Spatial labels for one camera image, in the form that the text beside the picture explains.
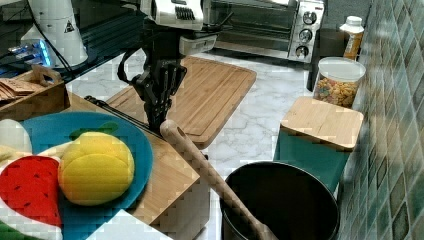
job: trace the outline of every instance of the toy fruit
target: toy fruit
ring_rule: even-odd
[[[0,167],[0,239],[62,239],[58,166],[26,156]]]
[[[12,147],[21,152],[32,152],[28,133],[19,122],[11,119],[0,121],[0,145]]]
[[[93,206],[121,196],[134,177],[134,159],[118,138],[100,132],[81,134],[65,150],[59,185],[75,204]]]
[[[32,155],[31,153],[21,152],[12,147],[0,145],[0,165],[5,160],[15,160],[24,156]]]

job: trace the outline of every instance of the yellow fruit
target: yellow fruit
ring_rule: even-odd
[[[99,205],[121,196],[134,177],[134,159],[124,142],[99,132],[81,134],[59,164],[59,186],[69,201]]]

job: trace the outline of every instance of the black pot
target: black pot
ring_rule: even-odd
[[[311,174],[284,163],[257,162],[240,167],[226,182],[279,240],[336,238],[340,221],[336,200]],[[256,239],[222,200],[220,206],[222,239]]]

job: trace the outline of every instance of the toaster oven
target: toaster oven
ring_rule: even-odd
[[[211,0],[209,22],[232,13],[216,48],[310,63],[323,0]]]

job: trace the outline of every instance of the wooden box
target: wooden box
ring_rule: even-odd
[[[60,112],[70,106],[65,83],[60,74],[40,65],[13,79],[42,85],[44,89],[0,107],[0,120],[22,121],[49,113]]]

